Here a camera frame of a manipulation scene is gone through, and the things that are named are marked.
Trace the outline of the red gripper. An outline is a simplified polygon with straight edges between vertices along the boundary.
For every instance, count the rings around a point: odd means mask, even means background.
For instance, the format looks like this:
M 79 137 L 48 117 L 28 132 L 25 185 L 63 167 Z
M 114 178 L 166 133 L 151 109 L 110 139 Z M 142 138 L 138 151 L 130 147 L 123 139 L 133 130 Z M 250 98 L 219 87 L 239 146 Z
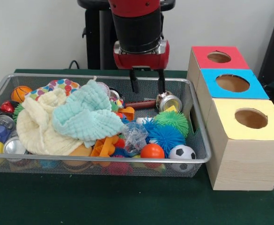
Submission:
M 157 48 L 152 51 L 133 54 L 121 49 L 119 41 L 114 44 L 114 60 L 119 69 L 130 69 L 129 76 L 132 91 L 139 92 L 138 79 L 135 76 L 133 68 L 150 68 L 158 71 L 158 91 L 163 94 L 165 90 L 164 69 L 167 67 L 169 59 L 170 46 L 167 40 L 160 40 Z

